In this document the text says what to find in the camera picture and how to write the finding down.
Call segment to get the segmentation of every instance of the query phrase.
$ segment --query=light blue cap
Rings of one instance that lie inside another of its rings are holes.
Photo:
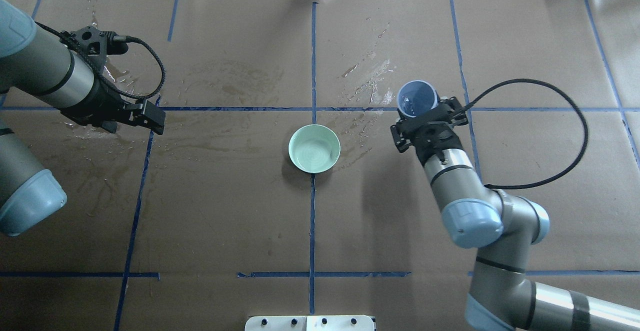
[[[67,194],[43,169],[31,176],[0,208],[0,232],[18,236],[67,203]]]
[[[442,210],[442,223],[451,240],[464,249],[492,244],[505,230],[498,210],[476,198],[450,202]]]
[[[541,205],[538,205],[534,201],[531,201],[530,199],[526,199],[521,196],[519,198],[528,202],[528,204],[531,205],[531,207],[533,207],[533,210],[535,211],[535,215],[537,215],[537,226],[538,226],[537,237],[535,238],[535,240],[533,240],[533,242],[531,242],[531,245],[535,245],[541,242],[542,239],[544,239],[545,236],[549,233],[549,230],[551,230],[551,220],[549,219],[549,214],[547,213],[547,210],[545,210],[544,207],[542,207]]]
[[[0,58],[27,47],[36,36],[36,23],[11,3],[0,0]]]
[[[516,329],[487,310],[471,294],[466,295],[464,319],[478,331],[514,331]]]

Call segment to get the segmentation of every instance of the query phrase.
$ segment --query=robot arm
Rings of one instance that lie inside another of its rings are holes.
[[[128,50],[126,42],[132,37],[93,26],[60,36],[73,42],[75,52],[24,12],[0,0],[0,94],[17,87],[82,126],[90,124],[115,133],[117,123],[122,123],[162,135],[164,111],[146,100],[148,96],[136,97],[136,103],[126,101],[99,72],[107,55]],[[162,69],[163,82],[162,63],[152,54]],[[67,195],[50,170],[0,120],[0,232],[20,235],[66,201]]]
[[[468,123],[455,98],[391,126],[403,153],[413,145],[453,242],[478,248],[465,318],[480,331],[640,331],[640,311],[525,278],[529,248],[549,231],[535,202],[488,189],[454,126]]]

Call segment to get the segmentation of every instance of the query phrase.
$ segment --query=green bowl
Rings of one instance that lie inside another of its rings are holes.
[[[298,169],[319,174],[333,167],[340,157],[340,140],[322,124],[301,127],[288,142],[288,157]]]

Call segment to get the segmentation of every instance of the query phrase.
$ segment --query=black band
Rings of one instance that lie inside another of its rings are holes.
[[[4,135],[9,135],[9,134],[13,134],[14,131],[11,128],[0,128],[0,137],[3,137]]]
[[[531,283],[531,304],[528,306],[528,316],[526,317],[526,322],[524,325],[524,329],[528,330],[531,328],[531,323],[533,322],[533,315],[536,313],[536,283],[533,281],[529,281]]]
[[[510,266],[510,265],[505,265],[504,263],[494,262],[494,261],[491,261],[491,260],[487,260],[486,258],[482,258],[482,257],[480,257],[480,256],[477,256],[477,257],[475,258],[475,260],[476,260],[478,263],[482,263],[482,264],[485,264],[485,265],[490,266],[490,267],[501,268],[501,269],[503,269],[503,270],[505,270],[505,271],[517,272],[518,274],[524,274],[524,273],[527,271],[527,270],[525,270],[524,268],[520,268],[520,267],[513,267],[513,266]]]
[[[571,331],[589,331],[592,328],[591,314],[589,311],[589,299],[585,294],[569,291],[573,302],[573,317],[571,318]]]
[[[62,80],[60,80],[60,82],[58,82],[57,85],[51,87],[46,91],[32,93],[33,96],[45,96],[48,94],[53,94],[54,92],[60,90],[60,88],[63,87],[67,83],[67,81],[69,81],[69,79],[71,78],[71,75],[74,73],[74,68],[76,67],[76,58],[74,57],[73,53],[71,53],[71,51],[69,51],[69,56],[71,56],[69,69],[66,71],[66,75],[64,75]]]
[[[442,174],[444,174],[447,171],[451,171],[451,170],[455,170],[455,169],[469,169],[469,170],[473,170],[474,168],[471,167],[470,165],[466,165],[466,164],[457,164],[457,165],[452,165],[451,167],[447,167],[446,169],[442,169],[440,170],[440,172],[436,173],[435,176],[431,179],[430,184],[433,185],[434,182],[436,181],[437,178],[439,178]]]

